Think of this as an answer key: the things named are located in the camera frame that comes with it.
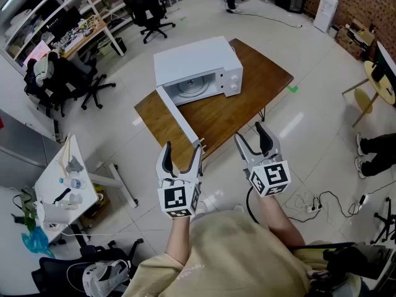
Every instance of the wooden table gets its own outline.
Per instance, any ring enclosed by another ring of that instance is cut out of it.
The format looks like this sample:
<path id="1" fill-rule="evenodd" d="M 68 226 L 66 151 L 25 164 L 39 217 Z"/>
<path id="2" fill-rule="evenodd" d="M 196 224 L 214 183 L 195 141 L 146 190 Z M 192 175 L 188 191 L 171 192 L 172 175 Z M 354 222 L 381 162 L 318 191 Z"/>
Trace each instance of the wooden table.
<path id="1" fill-rule="evenodd" d="M 243 66 L 241 93 L 231 97 L 221 94 L 178 106 L 197 136 L 205 138 L 203 159 L 248 123 L 293 80 L 287 71 L 238 39 L 230 41 L 230 45 Z M 179 170 L 186 170 L 192 157 L 192 145 L 157 91 L 145 97 L 135 109 L 161 146 L 171 142 L 173 163 Z"/>
<path id="2" fill-rule="evenodd" d="M 74 45 L 68 52 L 64 53 L 62 55 L 62 57 L 64 58 L 69 58 L 70 56 L 72 56 L 75 52 L 77 52 L 78 50 L 81 49 L 81 47 L 83 47 L 85 44 L 87 44 L 90 40 L 92 40 L 95 36 L 97 36 L 99 33 L 101 32 L 105 32 L 105 34 L 108 36 L 108 38 L 113 42 L 113 44 L 115 45 L 115 47 L 118 49 L 119 53 L 121 56 L 124 56 L 124 53 L 121 51 L 121 49 L 119 48 L 118 44 L 116 43 L 116 40 L 114 39 L 114 37 L 112 36 L 112 34 L 110 33 L 108 27 L 106 26 L 105 21 L 103 20 L 98 20 L 98 25 L 95 26 L 95 28 L 93 29 L 93 32 L 87 36 L 84 37 L 82 40 L 80 40 L 76 45 Z"/>
<path id="3" fill-rule="evenodd" d="M 375 67 L 376 67 L 376 65 L 374 65 L 373 62 L 365 61 L 364 62 L 364 71 L 366 72 L 367 78 L 364 79 L 363 81 L 361 81 L 360 83 L 356 84 L 355 86 L 345 90 L 342 93 L 342 95 L 343 95 L 344 93 L 350 92 L 351 90 L 365 84 L 368 81 L 370 81 L 370 84 L 376 90 L 375 95 L 373 96 L 372 99 L 370 99 L 363 90 L 355 89 L 355 99 L 356 99 L 356 102 L 358 103 L 359 107 L 361 108 L 362 113 L 360 114 L 359 118 L 355 121 L 355 123 L 352 125 L 352 127 L 357 125 L 357 123 L 361 120 L 361 118 L 363 118 L 363 116 L 366 113 L 371 113 L 372 104 L 378 98 L 378 96 L 381 96 L 381 98 L 384 99 L 390 105 L 395 104 L 395 101 L 396 101 L 395 92 L 392 88 L 392 85 L 390 84 L 388 77 L 386 77 L 386 75 L 384 75 L 383 78 L 378 82 L 376 82 L 372 78 L 371 74 Z"/>

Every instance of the black cable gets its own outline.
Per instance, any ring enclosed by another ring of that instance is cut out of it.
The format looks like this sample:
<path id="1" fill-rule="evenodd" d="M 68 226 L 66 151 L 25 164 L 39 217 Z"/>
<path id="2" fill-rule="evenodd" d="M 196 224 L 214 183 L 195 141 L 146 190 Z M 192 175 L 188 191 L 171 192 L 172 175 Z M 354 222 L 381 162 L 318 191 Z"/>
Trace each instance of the black cable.
<path id="1" fill-rule="evenodd" d="M 361 200 L 360 200 L 360 202 L 359 202 L 359 206 L 363 204 L 363 201 L 362 201 L 362 200 L 364 200 L 365 196 L 371 195 L 371 194 L 373 194 L 373 193 L 375 193 L 375 192 L 381 190 L 382 188 L 385 188 L 385 187 L 387 187 L 387 186 L 393 184 L 394 182 L 396 182 L 396 180 L 392 181 L 392 182 L 389 183 L 389 184 L 386 184 L 385 186 L 382 186 L 381 188 L 376 189 L 375 191 L 371 191 L 371 192 L 368 192 L 367 194 L 363 195 L 362 198 L 361 198 Z M 248 212 L 249 212 L 251 218 L 254 220 L 254 222 L 259 223 L 259 222 L 256 220 L 256 218 L 254 217 L 253 213 L 251 212 L 250 206 L 249 206 L 249 195 L 250 195 L 252 189 L 253 189 L 253 186 L 250 187 L 250 189 L 249 189 L 249 191 L 247 192 L 247 195 L 246 195 L 246 208 L 247 208 L 247 210 L 248 210 Z M 339 199 L 335 194 L 333 194 L 331 191 L 324 191 L 324 192 L 322 192 L 322 193 L 319 194 L 319 197 L 314 196 L 313 203 L 315 204 L 315 199 L 317 199 L 317 201 L 319 201 L 319 205 L 322 206 L 321 197 L 322 197 L 323 194 L 327 194 L 327 193 L 333 195 L 333 196 L 336 198 L 336 200 L 337 200 L 337 202 L 338 202 L 338 205 L 340 206 L 341 213 L 343 214 L 343 216 L 344 216 L 345 218 L 350 218 L 350 217 L 352 217 L 352 216 L 354 216 L 354 215 L 357 215 L 357 214 L 359 213 L 360 207 L 358 208 L 358 211 L 355 213 L 356 203 L 353 203 L 353 204 L 350 205 L 350 207 L 349 207 L 349 209 L 348 209 L 348 213 L 349 213 L 350 215 L 345 215 L 345 213 L 344 213 L 343 210 L 342 210 L 342 206 L 341 206 L 341 203 L 340 203 L 340 199 Z M 298 220 L 298 219 L 293 218 L 293 217 L 288 217 L 288 218 L 289 218 L 289 219 L 292 219 L 292 220 L 295 220 L 295 221 L 298 221 L 298 222 L 301 222 L 301 223 L 304 223 L 304 222 L 307 222 L 307 221 L 309 221 L 309 220 L 315 219 L 316 216 L 319 214 L 319 212 L 321 212 L 321 211 L 318 211 L 318 212 L 315 214 L 315 216 L 313 216 L 313 217 L 311 217 L 311 218 L 308 218 L 308 219 L 305 219 L 305 220 Z"/>
<path id="2" fill-rule="evenodd" d="M 393 184 L 394 182 L 396 182 L 396 180 L 392 181 L 392 182 L 389 183 L 388 185 L 385 185 L 385 186 L 382 186 L 381 188 L 376 189 L 375 191 L 369 192 L 369 193 L 366 194 L 366 195 L 371 195 L 371 194 L 375 193 L 376 191 L 381 190 L 382 188 L 388 187 L 389 185 Z"/>
<path id="3" fill-rule="evenodd" d="M 250 16 L 254 16 L 254 17 L 262 17 L 263 19 L 267 19 L 267 20 L 271 20 L 271 21 L 276 21 L 276 22 L 279 22 L 279 23 L 283 23 L 283 24 L 286 24 L 287 26 L 289 26 L 289 27 L 294 27 L 294 28 L 302 28 L 303 26 L 302 25 L 300 25 L 300 26 L 295 26 L 295 25 L 291 25 L 291 24 L 288 24 L 288 23 L 286 23 L 286 22 L 284 22 L 284 21 L 281 21 L 281 20 L 277 20 L 277 19 L 271 19 L 270 17 L 264 17 L 263 15 L 259 15 L 259 14 L 250 14 L 250 13 L 235 13 L 235 14 L 238 14 L 238 15 L 250 15 Z"/>
<path id="4" fill-rule="evenodd" d="M 253 189 L 253 186 L 250 187 L 249 191 L 248 191 L 247 194 L 246 194 L 246 208 L 247 208 L 247 210 L 248 210 L 248 212 L 249 212 L 251 218 L 253 219 L 253 221 L 256 222 L 256 223 L 258 223 L 258 224 L 260 224 L 260 223 L 256 220 L 256 218 L 254 217 L 253 213 L 252 213 L 251 210 L 250 210 L 250 206 L 249 206 L 249 195 L 250 195 L 250 193 L 252 192 L 252 189 Z"/>

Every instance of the white box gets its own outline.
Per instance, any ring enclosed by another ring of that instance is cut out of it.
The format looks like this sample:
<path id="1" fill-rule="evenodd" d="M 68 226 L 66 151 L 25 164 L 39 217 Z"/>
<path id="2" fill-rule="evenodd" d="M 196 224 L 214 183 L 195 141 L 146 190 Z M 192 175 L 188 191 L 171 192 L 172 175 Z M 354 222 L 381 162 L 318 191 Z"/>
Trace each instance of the white box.
<path id="1" fill-rule="evenodd" d="M 252 169 L 249 180 L 260 197 L 280 194 L 291 183 L 287 161 L 255 166 Z"/>
<path id="2" fill-rule="evenodd" d="M 195 216 L 200 190 L 195 183 L 176 180 L 173 186 L 158 188 L 161 210 L 170 218 Z"/>

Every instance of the plastic bottle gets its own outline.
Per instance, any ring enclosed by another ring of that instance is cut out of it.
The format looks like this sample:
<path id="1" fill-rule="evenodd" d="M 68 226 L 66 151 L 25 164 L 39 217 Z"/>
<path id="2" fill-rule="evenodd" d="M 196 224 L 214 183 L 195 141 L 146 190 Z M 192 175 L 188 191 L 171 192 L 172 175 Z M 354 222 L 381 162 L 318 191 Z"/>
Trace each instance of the plastic bottle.
<path id="1" fill-rule="evenodd" d="M 85 189 L 87 188 L 87 183 L 80 181 L 75 178 L 60 178 L 59 182 L 69 188 L 75 188 L 75 189 Z"/>
<path id="2" fill-rule="evenodd" d="M 71 205 L 67 200 L 56 201 L 55 206 L 63 210 L 77 210 L 79 207 L 78 205 Z"/>

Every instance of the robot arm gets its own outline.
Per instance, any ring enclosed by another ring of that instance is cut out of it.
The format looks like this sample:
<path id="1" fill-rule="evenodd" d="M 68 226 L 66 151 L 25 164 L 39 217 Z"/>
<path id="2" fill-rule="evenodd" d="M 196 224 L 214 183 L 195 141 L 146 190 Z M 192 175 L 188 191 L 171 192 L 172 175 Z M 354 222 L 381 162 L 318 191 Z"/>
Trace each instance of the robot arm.
<path id="1" fill-rule="evenodd" d="M 239 153 L 246 162 L 243 171 L 261 197 L 279 194 L 291 183 L 287 161 L 282 159 L 275 135 L 258 122 L 256 130 L 260 137 L 261 153 L 254 152 L 241 134 L 234 136 Z"/>
<path id="2" fill-rule="evenodd" d="M 162 211 L 172 219 L 195 215 L 200 195 L 198 174 L 201 158 L 202 147 L 198 145 L 194 150 L 188 170 L 176 176 L 173 173 L 171 143 L 167 142 L 161 149 L 155 165 L 160 184 L 158 197 Z"/>

